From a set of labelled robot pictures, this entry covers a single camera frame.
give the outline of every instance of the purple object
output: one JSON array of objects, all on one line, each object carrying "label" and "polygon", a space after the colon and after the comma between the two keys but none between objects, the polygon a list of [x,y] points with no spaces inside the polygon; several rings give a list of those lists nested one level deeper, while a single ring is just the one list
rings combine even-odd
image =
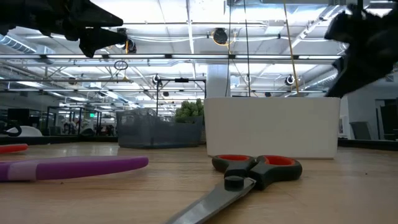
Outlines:
[{"label": "purple object", "polygon": [[148,165],[145,156],[85,156],[0,162],[0,182],[57,180],[113,174]]}]

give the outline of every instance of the white planter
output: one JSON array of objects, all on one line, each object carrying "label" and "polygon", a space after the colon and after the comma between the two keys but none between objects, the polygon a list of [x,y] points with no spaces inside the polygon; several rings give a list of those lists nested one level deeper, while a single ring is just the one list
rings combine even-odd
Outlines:
[{"label": "white planter", "polygon": [[332,159],[339,98],[207,98],[207,153]]}]

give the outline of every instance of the scissor handle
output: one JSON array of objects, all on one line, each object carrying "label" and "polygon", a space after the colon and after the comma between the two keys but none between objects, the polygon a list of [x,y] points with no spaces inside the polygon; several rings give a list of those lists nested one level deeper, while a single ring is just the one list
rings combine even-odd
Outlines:
[{"label": "scissor handle", "polygon": [[259,156],[258,161],[248,172],[248,177],[256,180],[256,188],[264,190],[278,181],[297,180],[303,172],[299,161],[284,156]]},{"label": "scissor handle", "polygon": [[253,157],[244,155],[218,155],[211,160],[213,167],[229,176],[247,177],[248,171],[256,165]]}]

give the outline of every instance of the wooden table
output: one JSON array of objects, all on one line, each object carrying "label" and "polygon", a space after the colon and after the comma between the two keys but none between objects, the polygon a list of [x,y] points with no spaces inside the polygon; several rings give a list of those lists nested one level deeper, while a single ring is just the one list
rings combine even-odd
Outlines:
[{"label": "wooden table", "polygon": [[[0,183],[0,223],[162,223],[223,180],[203,147],[138,150],[113,143],[55,144],[0,155],[0,161],[94,155],[145,155],[150,162],[120,174]],[[340,149],[334,161],[301,163],[300,180],[253,191],[208,223],[397,223],[398,153]]]}]

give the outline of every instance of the gray bin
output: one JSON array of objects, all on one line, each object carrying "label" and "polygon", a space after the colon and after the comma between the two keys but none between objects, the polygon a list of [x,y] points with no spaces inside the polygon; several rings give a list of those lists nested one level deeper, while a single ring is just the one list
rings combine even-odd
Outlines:
[{"label": "gray bin", "polygon": [[176,123],[156,116],[152,109],[116,113],[120,147],[172,148],[195,147],[200,143],[203,117],[187,118],[193,123]]}]

